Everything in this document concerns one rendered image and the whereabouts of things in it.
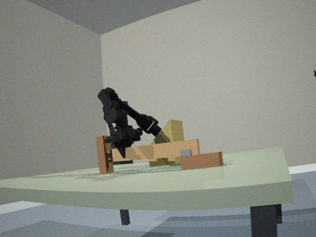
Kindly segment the long wooden plank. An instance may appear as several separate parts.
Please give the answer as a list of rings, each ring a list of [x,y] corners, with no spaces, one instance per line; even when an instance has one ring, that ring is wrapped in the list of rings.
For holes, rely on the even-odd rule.
[[[113,161],[180,157],[180,150],[191,149],[191,155],[200,155],[199,139],[169,142],[137,147],[125,147],[125,158],[112,149]]]

